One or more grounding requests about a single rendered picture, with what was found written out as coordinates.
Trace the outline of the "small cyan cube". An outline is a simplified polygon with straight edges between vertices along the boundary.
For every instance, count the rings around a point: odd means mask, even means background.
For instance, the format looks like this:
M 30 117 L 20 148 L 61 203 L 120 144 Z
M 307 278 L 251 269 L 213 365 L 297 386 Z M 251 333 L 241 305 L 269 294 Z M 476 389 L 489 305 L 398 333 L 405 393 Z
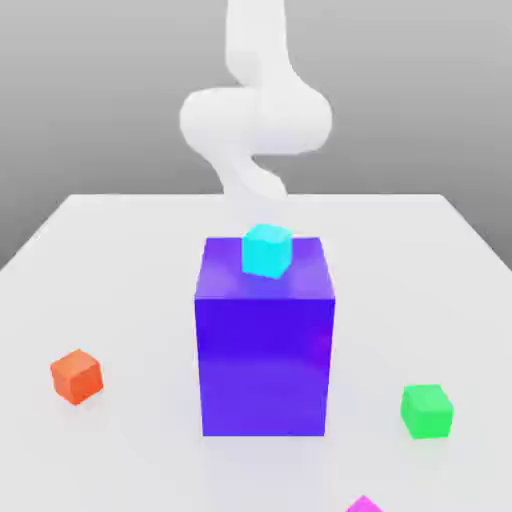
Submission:
M 257 224 L 242 239 L 242 271 L 279 279 L 292 262 L 293 236 L 288 228 Z

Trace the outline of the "small orange cube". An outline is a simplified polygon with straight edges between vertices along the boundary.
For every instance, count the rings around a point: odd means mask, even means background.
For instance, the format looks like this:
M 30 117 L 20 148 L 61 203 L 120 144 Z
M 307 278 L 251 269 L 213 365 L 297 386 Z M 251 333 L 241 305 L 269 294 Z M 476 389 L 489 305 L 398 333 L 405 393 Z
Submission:
M 99 361 L 81 349 L 52 362 L 50 371 L 55 391 L 72 405 L 79 405 L 104 387 Z

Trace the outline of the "small green cube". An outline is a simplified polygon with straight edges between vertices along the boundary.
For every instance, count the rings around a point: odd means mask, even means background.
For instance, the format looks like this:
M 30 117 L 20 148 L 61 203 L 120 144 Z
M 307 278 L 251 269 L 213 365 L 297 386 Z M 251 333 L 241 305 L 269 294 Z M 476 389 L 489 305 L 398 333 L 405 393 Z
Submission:
M 415 440 L 447 438 L 454 406 L 439 384 L 409 385 L 402 393 L 400 415 Z

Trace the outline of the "small magenta cube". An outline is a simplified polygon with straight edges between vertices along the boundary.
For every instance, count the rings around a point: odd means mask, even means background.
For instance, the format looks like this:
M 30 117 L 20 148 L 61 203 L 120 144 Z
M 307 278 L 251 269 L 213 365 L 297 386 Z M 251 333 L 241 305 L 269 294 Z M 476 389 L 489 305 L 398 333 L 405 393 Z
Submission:
M 345 512 L 383 512 L 383 510 L 370 498 L 362 495 Z

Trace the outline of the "large purple box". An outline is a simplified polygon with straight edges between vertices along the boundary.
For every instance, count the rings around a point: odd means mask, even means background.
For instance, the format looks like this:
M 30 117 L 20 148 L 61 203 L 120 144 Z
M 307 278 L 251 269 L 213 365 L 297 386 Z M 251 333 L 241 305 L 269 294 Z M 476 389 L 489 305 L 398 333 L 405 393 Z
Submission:
M 279 279 L 243 272 L 238 238 L 206 240 L 195 305 L 206 436 L 325 432 L 335 293 L 317 238 Z

